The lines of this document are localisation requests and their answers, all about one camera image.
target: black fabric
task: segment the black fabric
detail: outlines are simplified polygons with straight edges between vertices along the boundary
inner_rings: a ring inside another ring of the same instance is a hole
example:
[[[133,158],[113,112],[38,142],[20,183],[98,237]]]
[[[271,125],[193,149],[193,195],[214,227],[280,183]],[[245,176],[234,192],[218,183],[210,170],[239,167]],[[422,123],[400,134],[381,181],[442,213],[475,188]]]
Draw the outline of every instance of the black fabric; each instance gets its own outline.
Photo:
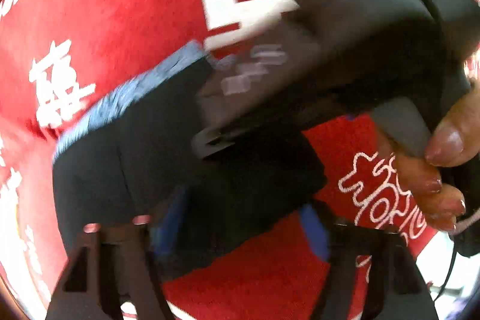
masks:
[[[195,94],[211,72],[204,59],[190,65],[58,158],[54,197],[68,254],[87,223],[163,213],[187,185],[177,246],[161,259],[164,280],[175,278],[269,230],[323,187],[320,160],[289,124],[259,129],[214,160],[194,156],[191,139],[203,128]]]

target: finger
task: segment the finger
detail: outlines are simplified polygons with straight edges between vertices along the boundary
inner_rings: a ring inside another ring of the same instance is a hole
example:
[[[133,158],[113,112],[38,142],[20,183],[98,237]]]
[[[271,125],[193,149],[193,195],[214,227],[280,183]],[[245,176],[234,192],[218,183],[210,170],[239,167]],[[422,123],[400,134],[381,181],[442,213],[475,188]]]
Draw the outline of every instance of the finger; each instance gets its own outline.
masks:
[[[378,155],[382,159],[388,159],[394,153],[396,143],[378,127],[375,127],[375,133],[377,136]]]
[[[462,216],[466,211],[462,192],[445,183],[439,193],[418,194],[415,201],[423,214],[431,219],[448,215]]]
[[[424,159],[415,158],[407,155],[403,150],[397,150],[395,167],[400,187],[410,190],[414,197],[439,193],[442,190],[440,171]]]
[[[440,122],[425,150],[429,163],[453,167],[463,164],[480,151],[480,88],[452,106]]]
[[[457,217],[453,215],[438,218],[425,216],[425,221],[428,226],[438,231],[452,232],[457,228]]]

